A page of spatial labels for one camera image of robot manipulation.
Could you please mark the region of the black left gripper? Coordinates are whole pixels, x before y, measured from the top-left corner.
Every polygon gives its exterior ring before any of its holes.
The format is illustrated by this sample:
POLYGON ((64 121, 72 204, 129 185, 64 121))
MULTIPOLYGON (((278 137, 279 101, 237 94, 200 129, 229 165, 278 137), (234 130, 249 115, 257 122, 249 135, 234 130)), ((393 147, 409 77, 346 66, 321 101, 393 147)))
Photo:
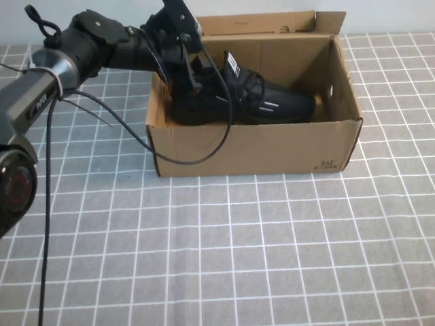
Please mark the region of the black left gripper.
POLYGON ((181 63, 181 90, 198 92, 202 84, 198 74, 212 74, 210 61, 196 55, 203 49, 202 30, 197 19, 187 12, 159 11, 149 17, 140 29, 149 38, 158 56, 165 64, 181 63))

